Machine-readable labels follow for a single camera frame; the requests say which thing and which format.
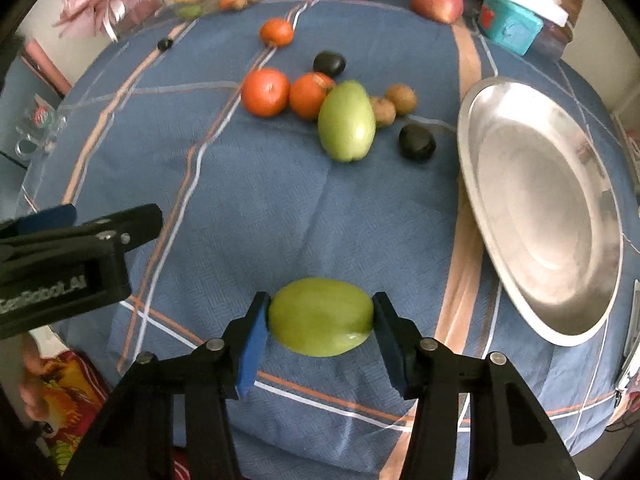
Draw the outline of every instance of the silver oval plate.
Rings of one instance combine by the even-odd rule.
[[[549,97],[497,77],[466,94],[458,151],[513,304],[551,343],[587,341],[615,300],[623,243],[609,175],[589,137]]]

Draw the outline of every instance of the teal box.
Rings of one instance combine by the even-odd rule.
[[[488,38],[521,56],[543,26],[535,12],[509,0],[484,0],[479,21]]]

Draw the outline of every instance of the orange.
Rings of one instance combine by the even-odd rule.
[[[242,104],[258,117],[273,117],[287,107],[289,80],[273,68],[252,70],[242,83]]]
[[[301,118],[315,121],[320,113],[320,107],[331,88],[334,80],[319,72],[303,75],[289,91],[289,106]]]
[[[267,46],[287,46],[293,41],[293,26],[282,18],[271,18],[260,29],[260,37]]]

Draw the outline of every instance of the metal screw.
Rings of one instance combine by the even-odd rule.
[[[438,342],[430,337],[425,337],[420,340],[420,348],[427,352],[433,352],[438,347]]]
[[[500,352],[491,352],[491,355],[489,355],[489,359],[491,359],[491,362],[493,364],[498,366],[502,366],[507,362],[507,358],[504,356],[504,354],[501,354]]]
[[[101,233],[98,233],[97,235],[95,235],[98,240],[111,240],[115,235],[117,234],[116,231],[102,231]]]
[[[140,352],[138,357],[136,357],[136,362],[140,365],[148,365],[154,357],[155,355],[151,352]]]
[[[219,352],[225,347],[225,341],[223,339],[209,339],[207,341],[207,350],[211,350],[212,352]]]

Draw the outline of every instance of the dark round fruit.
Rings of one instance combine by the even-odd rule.
[[[436,139],[425,126],[420,124],[408,124],[400,130],[398,137],[400,154],[404,158],[416,162],[429,160],[436,150]]]
[[[336,77],[344,72],[347,60],[337,52],[323,50],[314,59],[314,72],[322,72],[329,77]]]
[[[174,46],[174,40],[171,38],[162,38],[162,40],[158,41],[158,50],[160,52],[166,52],[172,46]]]

